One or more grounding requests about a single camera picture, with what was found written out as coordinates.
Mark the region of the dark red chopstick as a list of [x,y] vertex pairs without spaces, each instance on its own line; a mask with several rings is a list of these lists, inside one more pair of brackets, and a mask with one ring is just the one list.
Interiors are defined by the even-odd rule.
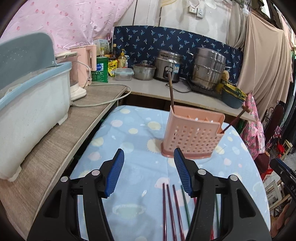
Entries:
[[168,194],[169,211],[170,211],[170,218],[171,218],[171,232],[172,232],[172,236],[173,236],[173,241],[177,241],[173,207],[172,207],[172,203],[171,203],[170,187],[168,184],[166,185],[166,190],[167,190],[167,194]]
[[167,240],[167,220],[166,220],[166,190],[165,184],[162,184],[163,190],[163,241]]
[[180,213],[180,207],[179,207],[177,192],[176,192],[176,188],[175,188],[174,184],[173,184],[173,193],[174,193],[174,199],[175,199],[176,211],[177,211],[177,217],[178,217],[178,224],[179,224],[179,230],[180,230],[180,239],[181,239],[181,241],[185,241],[184,229],[183,229],[182,218],[181,218],[181,213]]

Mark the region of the green chopstick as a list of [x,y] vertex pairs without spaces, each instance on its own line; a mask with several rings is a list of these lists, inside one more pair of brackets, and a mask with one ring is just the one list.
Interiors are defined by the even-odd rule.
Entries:
[[184,202],[184,207],[185,207],[185,212],[186,212],[187,224],[188,224],[188,228],[189,228],[190,224],[191,224],[191,219],[190,219],[187,199],[186,199],[186,196],[185,196],[185,191],[184,191],[184,188],[183,188],[182,185],[181,185],[181,192],[182,192],[182,197],[183,197],[183,202]]
[[218,206],[218,199],[217,199],[217,195],[215,195],[215,208],[216,208],[216,211],[215,211],[215,215],[216,215],[216,223],[217,223],[217,231],[219,230],[219,227],[220,227],[220,221],[219,221],[219,206]]

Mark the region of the maroon chopstick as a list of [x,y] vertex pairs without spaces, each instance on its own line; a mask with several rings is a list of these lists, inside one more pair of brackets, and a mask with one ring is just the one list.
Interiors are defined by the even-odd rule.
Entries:
[[240,112],[240,114],[238,114],[238,116],[236,116],[236,118],[234,118],[233,121],[231,121],[231,123],[229,123],[227,125],[226,128],[224,128],[221,132],[221,134],[224,134],[229,128],[230,126],[232,126],[236,121],[238,121],[240,119],[240,117],[248,110],[248,108],[243,108],[243,110]]

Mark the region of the brown chopstick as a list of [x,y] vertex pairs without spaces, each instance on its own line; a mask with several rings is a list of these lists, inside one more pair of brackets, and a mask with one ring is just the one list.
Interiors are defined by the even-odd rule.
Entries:
[[173,95],[173,85],[172,85],[172,79],[171,79],[171,72],[167,71],[168,74],[168,80],[169,80],[169,89],[170,89],[170,99],[171,99],[171,109],[172,112],[174,113],[174,95]]

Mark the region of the blue planet-print tablecloth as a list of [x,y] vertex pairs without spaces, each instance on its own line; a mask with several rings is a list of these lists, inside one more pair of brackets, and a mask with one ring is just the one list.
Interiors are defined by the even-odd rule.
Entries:
[[[166,190],[166,232],[173,240],[167,194],[171,203],[177,240],[180,230],[173,193],[175,185],[184,235],[188,232],[181,181],[172,158],[161,154],[161,143],[169,114],[166,111],[123,105],[115,108],[102,123],[90,144],[70,173],[71,179],[81,178],[104,161],[113,158],[118,149],[125,154],[114,192],[103,200],[104,210],[115,240],[162,240],[163,190]],[[185,194],[190,217],[194,201]]]

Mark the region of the pink floral garment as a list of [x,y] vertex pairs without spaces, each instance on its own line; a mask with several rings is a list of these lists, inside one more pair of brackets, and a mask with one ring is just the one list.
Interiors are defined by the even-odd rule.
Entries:
[[243,104],[243,107],[245,106],[248,107],[255,121],[248,121],[240,136],[253,160],[255,160],[259,154],[265,153],[265,136],[252,93],[247,95],[246,101]]

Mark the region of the induction cooktop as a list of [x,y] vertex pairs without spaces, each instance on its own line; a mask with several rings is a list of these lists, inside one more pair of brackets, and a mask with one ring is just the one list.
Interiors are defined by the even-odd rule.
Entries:
[[192,92],[200,93],[206,96],[210,96],[216,99],[221,99],[221,94],[215,92],[214,90],[204,89],[200,86],[195,85],[192,81],[187,80],[187,84],[189,85]]

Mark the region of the blue bowl with vegetables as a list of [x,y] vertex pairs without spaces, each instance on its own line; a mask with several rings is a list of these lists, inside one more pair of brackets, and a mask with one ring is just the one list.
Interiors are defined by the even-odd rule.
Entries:
[[231,108],[241,108],[243,102],[245,102],[247,95],[239,88],[225,83],[221,90],[222,101]]

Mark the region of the beige curtain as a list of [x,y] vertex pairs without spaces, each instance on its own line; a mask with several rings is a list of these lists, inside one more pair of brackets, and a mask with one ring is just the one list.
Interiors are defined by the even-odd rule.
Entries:
[[238,88],[254,97],[259,118],[285,102],[292,81],[292,56],[285,32],[233,2],[227,45],[243,51]]

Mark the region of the stacked steel steamer pot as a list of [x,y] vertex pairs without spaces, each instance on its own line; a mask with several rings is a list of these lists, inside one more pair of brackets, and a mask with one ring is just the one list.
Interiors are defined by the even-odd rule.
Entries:
[[193,58],[191,82],[203,89],[213,90],[220,81],[229,81],[226,57],[208,48],[197,48]]

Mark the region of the clear plastic food container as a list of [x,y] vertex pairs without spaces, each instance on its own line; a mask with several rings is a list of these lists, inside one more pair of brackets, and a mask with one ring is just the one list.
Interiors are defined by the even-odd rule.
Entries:
[[134,75],[131,68],[116,68],[114,70],[114,78],[117,81],[130,81]]

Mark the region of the pink electric kettle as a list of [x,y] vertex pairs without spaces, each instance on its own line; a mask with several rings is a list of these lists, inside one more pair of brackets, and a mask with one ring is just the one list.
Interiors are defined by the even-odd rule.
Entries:
[[70,48],[78,54],[78,82],[80,87],[91,83],[92,71],[96,71],[96,45],[76,46]]

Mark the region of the grey-blue bin lid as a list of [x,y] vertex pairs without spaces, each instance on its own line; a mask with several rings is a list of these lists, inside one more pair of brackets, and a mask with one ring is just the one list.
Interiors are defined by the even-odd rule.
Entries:
[[1,89],[31,72],[55,65],[53,41],[45,33],[1,42]]

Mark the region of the pink dotted sheet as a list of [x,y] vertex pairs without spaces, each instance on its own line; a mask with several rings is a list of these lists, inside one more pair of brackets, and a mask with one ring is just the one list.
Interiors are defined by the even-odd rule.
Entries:
[[1,36],[7,41],[44,32],[54,43],[55,53],[75,46],[91,45],[96,39],[110,40],[114,24],[132,1],[27,1],[13,16]]

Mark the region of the wall power outlet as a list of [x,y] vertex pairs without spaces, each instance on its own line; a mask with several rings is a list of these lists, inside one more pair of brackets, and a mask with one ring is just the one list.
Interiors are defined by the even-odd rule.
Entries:
[[197,18],[202,19],[204,17],[204,9],[198,7],[188,6],[188,13],[195,15]]

